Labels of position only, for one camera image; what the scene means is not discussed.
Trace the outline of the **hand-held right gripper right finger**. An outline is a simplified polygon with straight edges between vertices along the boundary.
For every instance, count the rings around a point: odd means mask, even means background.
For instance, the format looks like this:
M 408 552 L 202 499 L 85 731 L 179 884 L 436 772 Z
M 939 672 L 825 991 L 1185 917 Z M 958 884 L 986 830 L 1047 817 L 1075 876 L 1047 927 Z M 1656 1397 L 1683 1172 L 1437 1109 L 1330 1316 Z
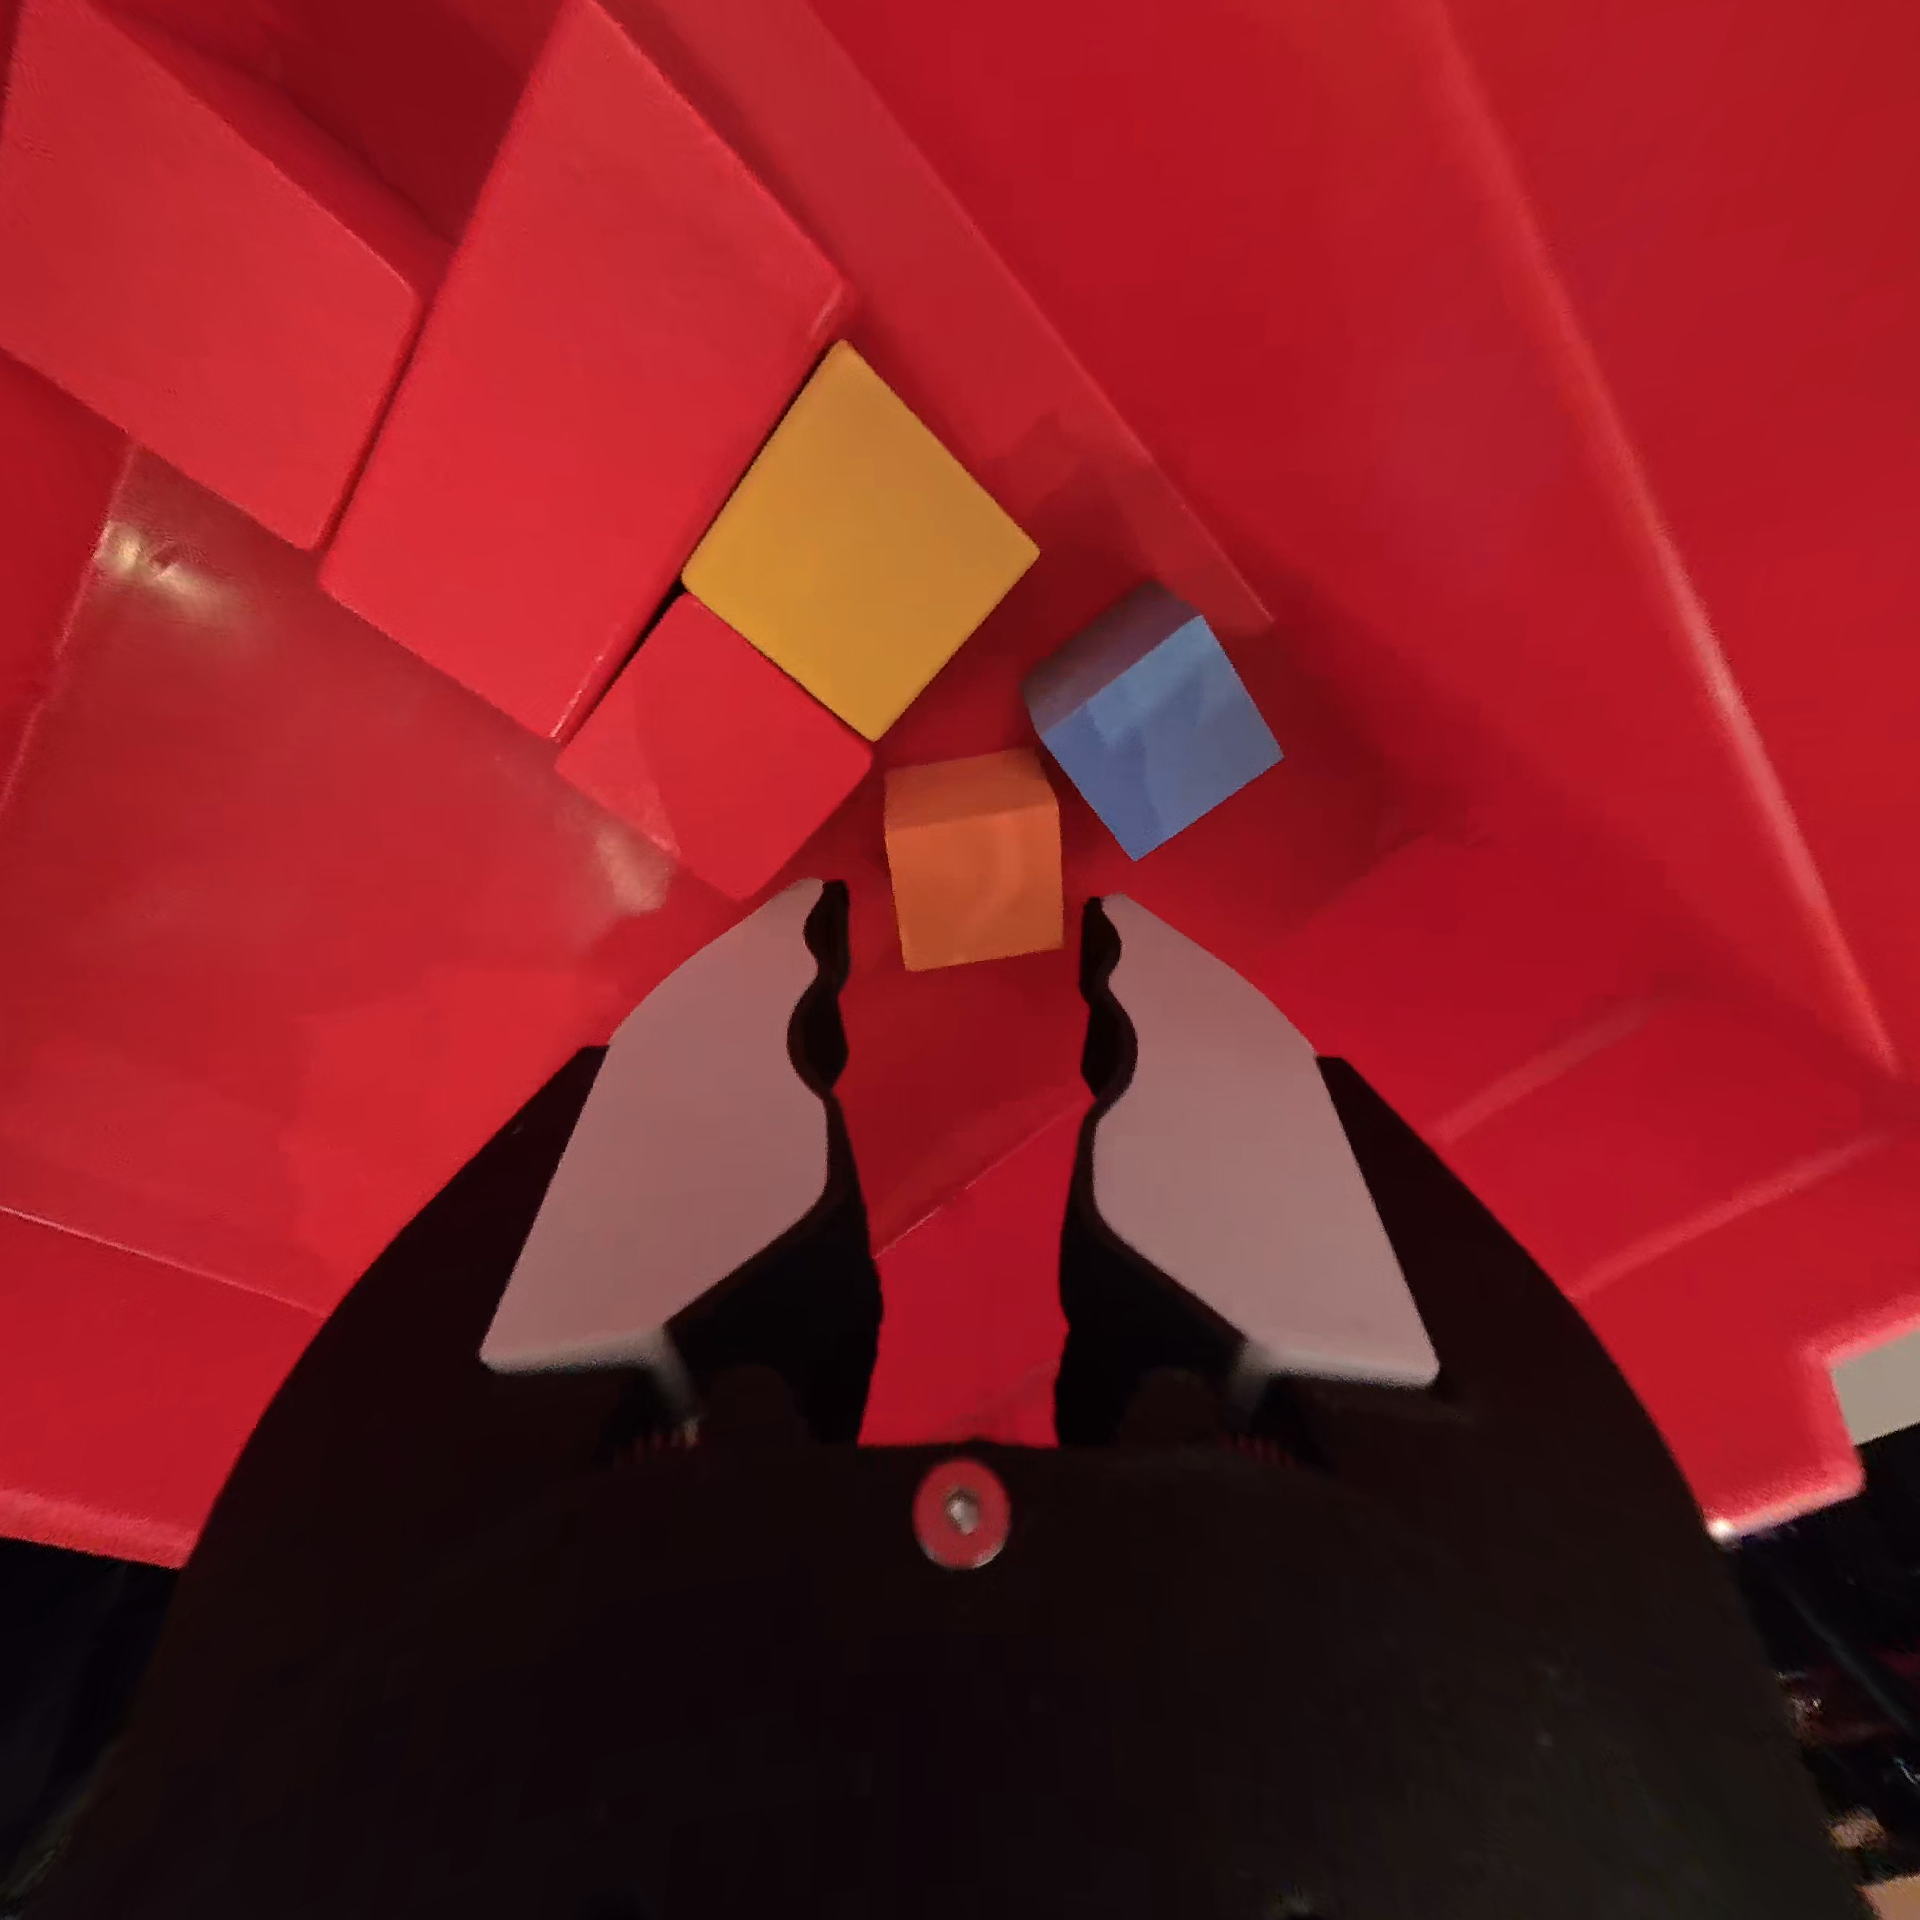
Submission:
M 1079 921 L 1087 1115 L 1066 1185 L 1056 1403 L 1158 1372 L 1428 1391 L 1440 1359 L 1304 1032 L 1133 897 Z

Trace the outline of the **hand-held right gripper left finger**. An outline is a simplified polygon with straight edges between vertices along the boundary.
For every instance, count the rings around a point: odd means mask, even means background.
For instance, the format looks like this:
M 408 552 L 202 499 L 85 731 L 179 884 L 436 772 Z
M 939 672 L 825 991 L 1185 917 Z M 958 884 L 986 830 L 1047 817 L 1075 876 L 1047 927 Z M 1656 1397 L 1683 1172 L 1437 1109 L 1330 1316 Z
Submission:
M 645 1372 L 699 1397 L 764 1366 L 864 1397 L 882 1286 L 835 1077 L 850 884 L 806 876 L 610 1032 L 478 1363 Z

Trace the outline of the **small orange wooden cube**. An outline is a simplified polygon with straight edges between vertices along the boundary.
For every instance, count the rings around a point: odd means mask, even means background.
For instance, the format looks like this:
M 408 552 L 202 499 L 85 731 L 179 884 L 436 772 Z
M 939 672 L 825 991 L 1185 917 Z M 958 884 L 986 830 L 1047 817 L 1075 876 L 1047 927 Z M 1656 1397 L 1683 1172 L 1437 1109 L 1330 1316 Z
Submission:
M 892 768 L 882 839 L 907 972 L 1061 947 L 1061 821 L 1035 751 Z

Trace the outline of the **blue wooden cube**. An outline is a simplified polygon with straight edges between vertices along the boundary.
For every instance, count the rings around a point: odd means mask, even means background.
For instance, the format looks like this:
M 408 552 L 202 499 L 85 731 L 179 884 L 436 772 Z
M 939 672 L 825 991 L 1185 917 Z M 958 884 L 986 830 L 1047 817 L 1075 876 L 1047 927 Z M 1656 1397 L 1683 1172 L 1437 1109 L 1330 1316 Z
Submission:
M 1133 588 L 1038 662 L 1020 707 L 1133 860 L 1285 764 L 1208 614 L 1163 582 Z

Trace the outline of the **red plastic bin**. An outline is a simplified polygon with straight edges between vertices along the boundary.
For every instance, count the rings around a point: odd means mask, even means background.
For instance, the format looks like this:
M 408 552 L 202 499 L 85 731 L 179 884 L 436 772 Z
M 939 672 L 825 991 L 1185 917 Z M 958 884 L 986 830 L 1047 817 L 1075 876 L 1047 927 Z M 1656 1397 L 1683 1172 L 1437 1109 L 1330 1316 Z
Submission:
M 564 12 L 115 6 L 442 269 Z M 399 1227 L 806 876 L 855 892 L 869 1441 L 1042 1441 L 1122 895 L 1446 1151 L 1714 1534 L 1857 1493 L 1917 1346 L 1917 2 L 602 6 L 1038 563 L 723 897 L 556 776 L 585 719 L 339 605 L 339 516 L 286 544 L 3 348 L 3 1537 L 179 1568 Z M 1133 860 L 1020 679 L 1139 582 L 1285 764 Z M 1018 747 L 1061 947 L 907 972 L 882 779 Z

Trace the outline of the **red wooden cube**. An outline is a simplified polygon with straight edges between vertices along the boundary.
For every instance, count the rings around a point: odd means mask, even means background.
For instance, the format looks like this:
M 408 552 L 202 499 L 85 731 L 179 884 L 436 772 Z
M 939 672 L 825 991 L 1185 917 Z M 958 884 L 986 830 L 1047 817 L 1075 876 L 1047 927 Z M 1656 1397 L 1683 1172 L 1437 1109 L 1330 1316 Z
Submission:
M 556 776 L 723 897 L 753 897 L 869 764 L 860 735 L 683 592 Z

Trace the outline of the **large yellow wooden cube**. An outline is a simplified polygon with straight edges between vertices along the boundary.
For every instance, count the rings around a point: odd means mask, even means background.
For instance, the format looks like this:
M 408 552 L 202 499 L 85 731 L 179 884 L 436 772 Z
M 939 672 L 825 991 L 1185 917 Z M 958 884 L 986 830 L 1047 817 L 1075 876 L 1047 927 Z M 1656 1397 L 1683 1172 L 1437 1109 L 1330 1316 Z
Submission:
M 683 588 L 879 744 L 1035 570 L 1038 541 L 835 339 L 683 564 Z

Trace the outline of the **large red wooden block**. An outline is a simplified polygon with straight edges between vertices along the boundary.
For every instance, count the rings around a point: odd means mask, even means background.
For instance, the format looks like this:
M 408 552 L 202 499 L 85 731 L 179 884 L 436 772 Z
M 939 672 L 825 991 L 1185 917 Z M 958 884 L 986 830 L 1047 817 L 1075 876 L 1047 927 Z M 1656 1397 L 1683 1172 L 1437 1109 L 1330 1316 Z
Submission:
M 3 348 L 278 541 L 332 535 L 442 259 L 276 86 L 115 2 L 21 2 Z
M 564 744 L 850 316 L 850 282 L 602 2 L 564 2 L 325 592 Z

